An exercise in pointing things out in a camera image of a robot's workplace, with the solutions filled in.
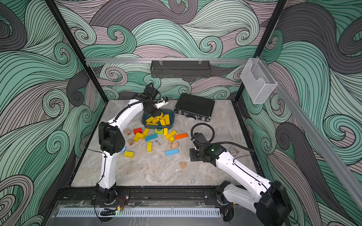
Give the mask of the yellow long block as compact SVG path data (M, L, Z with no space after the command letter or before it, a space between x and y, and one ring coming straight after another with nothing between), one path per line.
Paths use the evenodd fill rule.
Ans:
M160 120L160 123L161 123L162 126L166 126L166 122L165 122L164 119L161 119L161 120Z
M173 130L173 131L171 131L170 133L168 133L167 135L165 135L165 138L166 138L166 139L169 139L169 138L175 136L176 134L177 134L177 131L176 131L176 130Z
M164 121L165 121L166 126L169 126L171 124L170 115L164 115Z

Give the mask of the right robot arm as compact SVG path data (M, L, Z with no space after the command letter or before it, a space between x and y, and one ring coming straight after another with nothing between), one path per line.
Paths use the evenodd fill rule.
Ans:
M254 173L240 163L220 144L211 144L203 134L191 136L194 148L190 150L192 161L203 161L225 171L243 188L226 182L220 187L222 198L236 203L256 214L265 226L281 226L292 211L285 186Z

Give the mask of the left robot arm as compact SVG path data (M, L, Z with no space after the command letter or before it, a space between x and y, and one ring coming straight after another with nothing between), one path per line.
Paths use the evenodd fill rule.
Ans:
M101 176L96 184L96 193L105 204L116 200L116 166L117 159L125 146L122 135L129 122L140 112L146 112L153 117L161 115L161 107L168 104L168 98L157 99L159 91L154 84L149 83L142 93L135 94L113 119L101 122L99 125L99 144L104 160L101 165Z

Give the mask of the teal plastic bin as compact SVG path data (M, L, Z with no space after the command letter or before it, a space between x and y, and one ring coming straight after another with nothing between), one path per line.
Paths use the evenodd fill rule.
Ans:
M141 119L141 123L145 126L145 128L148 128L148 129L157 129L157 130L165 129L165 128L171 129L173 127L173 123L175 120L174 111L169 110L169 109L162 109L161 112L162 112L162 114L160 116L155 116L154 117L155 119L151 123L146 123L146 120L149 117L151 117L151 115L144 113L142 116L142 119ZM171 124L169 126L162 126L160 123L160 120L164 119L164 115L170 115Z

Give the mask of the orange long block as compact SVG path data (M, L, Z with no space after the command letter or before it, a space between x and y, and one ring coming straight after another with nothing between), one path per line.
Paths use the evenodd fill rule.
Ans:
M175 135L175 139L176 139L176 140L178 140L178 139L183 139L183 138L187 138L187 137L188 137L188 134L187 134L187 133Z

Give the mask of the light blue long block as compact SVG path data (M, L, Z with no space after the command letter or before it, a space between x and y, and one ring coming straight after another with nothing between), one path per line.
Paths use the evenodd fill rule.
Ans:
M166 152L165 152L166 156L171 156L171 155L178 154L178 153L179 153L179 149L178 149L178 148L173 149L173 150L169 150L169 151L166 151Z

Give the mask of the playing card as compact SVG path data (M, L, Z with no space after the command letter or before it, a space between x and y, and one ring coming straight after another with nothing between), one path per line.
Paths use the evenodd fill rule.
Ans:
M236 157L240 154L240 151L239 151L236 147L234 147L234 146L230 147L230 148L228 149L228 152L231 154L231 156L232 156L233 158L236 158Z

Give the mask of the yellow block beside red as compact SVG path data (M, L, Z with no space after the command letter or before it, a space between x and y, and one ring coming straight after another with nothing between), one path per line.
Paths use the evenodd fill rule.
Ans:
M148 133L149 133L149 129L148 128L146 128L144 131L143 131L143 135L146 137L147 135L148 135Z

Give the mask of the green arch block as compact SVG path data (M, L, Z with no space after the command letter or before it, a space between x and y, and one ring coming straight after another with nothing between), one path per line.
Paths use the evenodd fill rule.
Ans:
M155 129L155 133L159 134L159 135L163 135L164 134L164 129L161 129L161 130Z

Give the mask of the teal long block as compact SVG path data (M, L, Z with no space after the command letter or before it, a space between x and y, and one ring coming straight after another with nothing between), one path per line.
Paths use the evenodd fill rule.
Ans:
M149 141L154 140L156 138L158 138L158 134L152 134L152 135L146 136L145 141L149 142Z

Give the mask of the yellow arch block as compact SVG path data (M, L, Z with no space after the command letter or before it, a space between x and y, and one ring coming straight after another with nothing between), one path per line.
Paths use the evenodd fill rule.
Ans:
M139 142L140 140L144 140L144 139L145 139L145 136L142 133L136 133L134 138L133 138L133 140L135 142Z

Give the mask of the lettered wood cube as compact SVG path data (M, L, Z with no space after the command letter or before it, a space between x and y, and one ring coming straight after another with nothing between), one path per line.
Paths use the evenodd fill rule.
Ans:
M125 129L124 132L127 136L131 135L131 131L129 129Z
M127 140L127 142L129 144L129 146L132 146L135 143L133 139L129 139L129 140Z

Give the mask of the black hard case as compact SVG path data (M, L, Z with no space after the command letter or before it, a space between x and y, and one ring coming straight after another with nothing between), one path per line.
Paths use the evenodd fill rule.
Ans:
M210 121L214 110L215 101L191 94L181 94L174 112L187 118L201 121Z

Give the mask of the clear acrylic holder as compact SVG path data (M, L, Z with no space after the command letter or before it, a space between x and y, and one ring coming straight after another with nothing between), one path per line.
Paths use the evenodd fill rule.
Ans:
M268 64L260 58L250 58L240 78L253 104L264 104L277 87Z

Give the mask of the black wall tray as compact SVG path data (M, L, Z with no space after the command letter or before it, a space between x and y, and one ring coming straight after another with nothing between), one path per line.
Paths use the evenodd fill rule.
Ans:
M208 78L211 65L201 60L154 60L150 72L153 78Z

